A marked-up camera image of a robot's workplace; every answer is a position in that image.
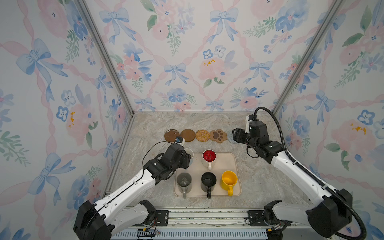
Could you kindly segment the grey mug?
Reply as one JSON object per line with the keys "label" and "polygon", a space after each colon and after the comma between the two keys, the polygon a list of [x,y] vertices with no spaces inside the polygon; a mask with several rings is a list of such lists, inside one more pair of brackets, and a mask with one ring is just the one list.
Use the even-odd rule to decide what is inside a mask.
{"label": "grey mug", "polygon": [[179,174],[177,177],[177,186],[182,193],[183,198],[186,199],[188,193],[192,189],[192,176],[188,173]]}

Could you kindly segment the cork paw print coaster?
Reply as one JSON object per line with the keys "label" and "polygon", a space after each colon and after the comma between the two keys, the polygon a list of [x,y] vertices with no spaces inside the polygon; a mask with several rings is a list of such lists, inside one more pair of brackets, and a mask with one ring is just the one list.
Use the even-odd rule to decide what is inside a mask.
{"label": "cork paw print coaster", "polygon": [[225,133],[223,130],[218,129],[210,132],[210,140],[217,142],[217,143],[223,143],[228,139],[227,133]]}

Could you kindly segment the plain brown wooden coaster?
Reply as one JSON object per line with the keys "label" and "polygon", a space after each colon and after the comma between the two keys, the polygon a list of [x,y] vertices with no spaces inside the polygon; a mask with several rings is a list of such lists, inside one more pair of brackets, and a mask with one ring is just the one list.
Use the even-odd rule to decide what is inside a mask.
{"label": "plain brown wooden coaster", "polygon": [[184,129],[181,133],[180,133],[180,136],[185,140],[185,142],[192,142],[195,137],[196,137],[196,133],[191,130],[191,129]]}

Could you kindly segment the dark wooden coaster white marks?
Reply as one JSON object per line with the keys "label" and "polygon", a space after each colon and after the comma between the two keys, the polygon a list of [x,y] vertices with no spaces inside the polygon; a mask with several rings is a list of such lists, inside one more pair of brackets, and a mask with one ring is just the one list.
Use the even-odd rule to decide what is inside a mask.
{"label": "dark wooden coaster white marks", "polygon": [[175,129],[167,130],[164,134],[164,138],[167,142],[175,142],[176,138],[180,136],[179,131]]}

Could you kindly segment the rattan woven round coaster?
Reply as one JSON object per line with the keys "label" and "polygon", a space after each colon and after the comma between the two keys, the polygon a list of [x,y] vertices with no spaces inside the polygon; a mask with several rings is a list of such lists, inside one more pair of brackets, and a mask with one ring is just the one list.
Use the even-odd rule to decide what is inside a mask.
{"label": "rattan woven round coaster", "polygon": [[198,131],[196,131],[196,139],[199,142],[207,142],[207,141],[210,140],[210,138],[211,138],[211,134],[207,130],[198,130]]}

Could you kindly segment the yellow mug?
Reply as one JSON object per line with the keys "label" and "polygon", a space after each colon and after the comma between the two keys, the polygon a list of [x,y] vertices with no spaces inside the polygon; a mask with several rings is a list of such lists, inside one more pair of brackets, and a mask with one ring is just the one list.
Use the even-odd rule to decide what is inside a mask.
{"label": "yellow mug", "polygon": [[237,184],[238,177],[233,171],[225,171],[221,177],[221,188],[227,191],[228,196],[233,196],[234,187]]}

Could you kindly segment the light blue mug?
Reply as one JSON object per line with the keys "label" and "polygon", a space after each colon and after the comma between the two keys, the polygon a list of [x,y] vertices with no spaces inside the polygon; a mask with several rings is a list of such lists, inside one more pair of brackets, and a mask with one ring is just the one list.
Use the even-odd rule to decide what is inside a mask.
{"label": "light blue mug", "polygon": [[191,156],[191,159],[193,159],[193,157],[194,157],[194,152],[193,152],[191,149],[188,149],[188,148],[186,148],[185,151],[186,151],[186,154],[190,155],[190,156]]}

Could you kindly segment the blue woven round coaster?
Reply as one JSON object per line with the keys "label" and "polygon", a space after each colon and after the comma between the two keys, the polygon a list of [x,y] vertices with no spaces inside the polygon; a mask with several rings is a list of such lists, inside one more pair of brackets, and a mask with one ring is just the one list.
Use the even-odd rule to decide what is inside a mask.
{"label": "blue woven round coaster", "polygon": [[233,139],[233,134],[232,134],[232,132],[229,132],[228,134],[227,134],[227,137],[228,137],[228,141],[230,142],[230,143],[233,143],[233,144],[236,144],[237,142]]}

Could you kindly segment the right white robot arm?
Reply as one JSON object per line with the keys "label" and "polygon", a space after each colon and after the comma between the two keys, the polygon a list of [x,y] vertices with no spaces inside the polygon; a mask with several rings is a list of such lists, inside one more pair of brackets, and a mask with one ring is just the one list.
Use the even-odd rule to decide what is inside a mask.
{"label": "right white robot arm", "polygon": [[293,205],[275,200],[264,207],[264,222],[270,226],[280,222],[307,225],[323,237],[329,238],[350,224],[352,195],[346,190],[334,190],[294,158],[289,157],[283,145],[271,141],[267,126],[262,121],[248,120],[246,129],[232,131],[233,140],[256,151],[259,158],[279,169],[309,198],[310,205]]}

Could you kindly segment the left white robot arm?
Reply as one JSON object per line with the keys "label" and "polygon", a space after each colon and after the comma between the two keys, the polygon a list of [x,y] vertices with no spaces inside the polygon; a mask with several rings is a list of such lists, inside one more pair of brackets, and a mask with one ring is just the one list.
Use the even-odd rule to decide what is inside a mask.
{"label": "left white robot arm", "polygon": [[74,232],[80,240],[109,240],[117,233],[139,224],[151,224],[156,208],[147,200],[127,208],[128,204],[172,177],[177,169],[190,166],[191,155],[182,143],[171,143],[125,185],[92,204],[84,202],[77,213]]}

